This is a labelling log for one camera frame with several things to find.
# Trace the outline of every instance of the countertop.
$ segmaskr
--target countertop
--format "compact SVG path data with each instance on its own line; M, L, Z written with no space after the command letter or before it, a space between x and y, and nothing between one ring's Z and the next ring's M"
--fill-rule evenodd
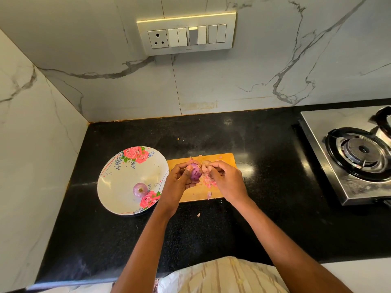
M98 199L97 179L112 156L139 145L166 159L232 152L249 196L316 261L391 256L391 209L382 203L342 207L297 122L303 110L389 104L371 100L90 124L34 287L108 282L120 275L151 212L109 212ZM181 203L167 227L158 275L223 256L272 264L225 199Z

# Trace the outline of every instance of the stainless steel stove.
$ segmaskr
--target stainless steel stove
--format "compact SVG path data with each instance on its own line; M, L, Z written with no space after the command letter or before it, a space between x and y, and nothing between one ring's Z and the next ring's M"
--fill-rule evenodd
M311 147L342 205L391 198L391 107L301 112Z

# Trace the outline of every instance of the wooden cutting board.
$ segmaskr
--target wooden cutting board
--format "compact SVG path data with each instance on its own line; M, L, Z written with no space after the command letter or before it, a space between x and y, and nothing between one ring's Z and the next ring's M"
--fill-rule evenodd
M235 158L233 157L232 153L197 156L197 157L193 157L193 159L200 162L200 163L202 163L205 160L209 160L209 161L222 160L222 161L225 161L226 163L236 167ZM171 171L173 169L173 167L175 165L177 165L178 163L187 162L189 160L190 160L190 157L187 157L187 158L179 158L179 159L170 159L170 160L167 160L167 162L169 164L169 169ZM208 188L204 184L203 177L201 177L200 182L196 186L185 190L180 202L193 202L195 200L208 199L208 192L209 191L212 192L212 196L210 197L211 199L223 197L220 190L217 187L212 186L211 188Z

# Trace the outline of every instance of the forearm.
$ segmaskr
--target forearm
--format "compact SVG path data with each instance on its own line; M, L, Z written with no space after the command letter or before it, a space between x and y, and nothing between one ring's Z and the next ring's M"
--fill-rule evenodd
M156 206L111 293L151 293L169 216Z
M235 205L252 227L291 293L351 291L312 259L251 200Z

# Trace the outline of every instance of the plate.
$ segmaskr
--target plate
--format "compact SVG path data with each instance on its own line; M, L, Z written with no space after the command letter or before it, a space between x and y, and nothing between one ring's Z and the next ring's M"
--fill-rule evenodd
M98 179L98 197L115 214L135 215L152 207L160 198L169 166L164 156L148 146L127 148L113 156ZM144 183L148 194L138 198L133 187Z

